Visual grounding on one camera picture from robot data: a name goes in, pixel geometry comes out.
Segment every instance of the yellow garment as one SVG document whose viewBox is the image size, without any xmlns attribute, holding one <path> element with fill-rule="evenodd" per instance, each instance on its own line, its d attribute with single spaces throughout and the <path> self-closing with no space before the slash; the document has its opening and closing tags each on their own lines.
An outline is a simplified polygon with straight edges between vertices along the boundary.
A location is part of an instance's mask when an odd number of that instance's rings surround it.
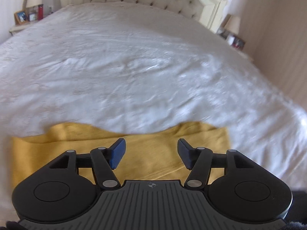
<svg viewBox="0 0 307 230">
<path fill-rule="evenodd" d="M 124 180 L 159 179 L 180 179 L 183 183 L 190 171 L 177 153 L 180 138 L 193 147 L 204 146 L 215 153 L 226 153 L 230 146 L 226 128 L 216 129 L 200 122 L 181 123 L 145 135 L 125 135 L 88 124 L 62 123 L 51 127 L 44 135 L 13 137 L 13 187 L 66 150 L 89 153 L 97 147 L 110 147 L 120 137 L 126 140 L 126 153 L 114 173 L 121 184 Z M 91 169 L 80 169 L 79 172 L 94 182 Z M 210 180 L 222 175 L 223 170 L 213 169 Z"/>
</svg>

